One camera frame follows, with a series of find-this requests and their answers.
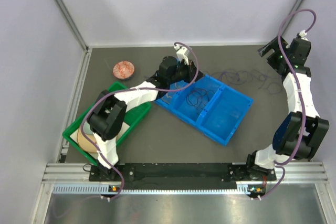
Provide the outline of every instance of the reflective metal surface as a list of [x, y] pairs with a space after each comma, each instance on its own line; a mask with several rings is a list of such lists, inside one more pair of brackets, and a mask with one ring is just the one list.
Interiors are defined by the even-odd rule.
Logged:
[[[108, 203], [87, 195], [52, 195], [45, 223], [324, 224], [314, 185], [281, 185], [263, 201], [244, 195], [123, 195]], [[63, 218], [55, 218], [69, 207]]]

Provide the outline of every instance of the robotic arm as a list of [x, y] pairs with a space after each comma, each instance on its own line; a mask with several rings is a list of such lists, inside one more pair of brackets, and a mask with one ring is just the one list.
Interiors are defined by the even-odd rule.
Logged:
[[282, 163], [292, 154], [298, 142], [302, 122], [299, 92], [302, 94], [306, 107], [306, 124], [305, 134], [295, 159], [312, 159], [329, 129], [329, 122], [322, 119], [316, 111], [310, 92], [311, 72], [304, 65], [311, 49], [311, 42], [308, 41], [306, 35], [305, 31], [298, 33], [290, 45], [281, 37], [282, 46], [299, 79], [300, 91], [293, 74], [281, 55], [277, 38], [258, 50], [262, 57], [269, 51], [274, 51], [267, 61], [282, 77], [283, 86], [287, 93], [289, 114], [275, 132], [273, 144], [264, 150], [255, 151], [248, 155], [247, 167], [252, 173], [268, 174], [274, 168], [274, 161]]
[[[164, 57], [158, 71], [153, 76], [133, 87], [138, 89], [137, 91], [120, 92], [107, 98], [88, 117], [87, 122], [101, 150], [98, 156], [98, 166], [105, 173], [110, 173], [111, 166], [103, 160], [101, 155], [106, 157], [112, 165], [118, 162], [116, 138], [122, 128], [125, 114], [142, 103], [160, 99], [166, 94], [158, 90], [140, 90], [139, 88], [169, 89], [173, 83], [182, 80], [190, 83], [195, 77], [196, 66], [188, 58], [190, 51], [180, 46], [175, 46], [175, 49], [177, 59], [173, 56]], [[196, 81], [202, 77], [204, 74], [199, 71]], [[97, 101], [108, 93], [107, 90], [102, 91]]]

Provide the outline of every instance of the wall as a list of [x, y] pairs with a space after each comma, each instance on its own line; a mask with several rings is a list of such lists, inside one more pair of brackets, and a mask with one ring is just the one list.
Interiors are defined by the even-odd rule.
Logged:
[[1, 223], [29, 223], [82, 50], [54, 0], [0, 0]]
[[[320, 116], [329, 120], [330, 128], [324, 138], [315, 159], [323, 161], [328, 178], [336, 193], [336, 47], [334, 31], [336, 31], [335, 0], [305, 0], [302, 8], [311, 8], [317, 13], [315, 26], [307, 38], [312, 42], [312, 50], [306, 66], [312, 72], [311, 92], [314, 104]], [[290, 25], [285, 38], [292, 40], [298, 31], [307, 29], [312, 21], [309, 13], [298, 14]]]
[[295, 0], [64, 0], [87, 44], [259, 44]]

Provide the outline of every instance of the gray tabletop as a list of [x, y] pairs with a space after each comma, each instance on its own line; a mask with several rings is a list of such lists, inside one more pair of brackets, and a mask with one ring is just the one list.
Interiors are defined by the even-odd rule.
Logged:
[[[249, 153], [272, 143], [275, 130], [288, 114], [287, 96], [280, 77], [261, 58], [260, 46], [193, 47], [203, 72], [254, 99], [237, 131], [226, 147], [214, 142], [152, 102], [152, 109], [117, 149], [122, 163], [211, 163], [245, 162]], [[78, 115], [96, 100], [98, 94], [117, 79], [113, 66], [128, 60], [135, 66], [130, 80], [133, 87], [158, 69], [162, 58], [175, 56], [173, 47], [93, 49]], [[72, 146], [67, 163], [87, 160]]]

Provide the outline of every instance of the blue divider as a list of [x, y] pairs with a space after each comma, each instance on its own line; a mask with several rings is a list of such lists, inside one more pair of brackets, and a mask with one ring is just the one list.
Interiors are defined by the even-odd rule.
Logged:
[[[186, 85], [181, 81], [170, 88]], [[168, 92], [156, 103], [226, 146], [253, 99], [206, 75], [185, 90]]]

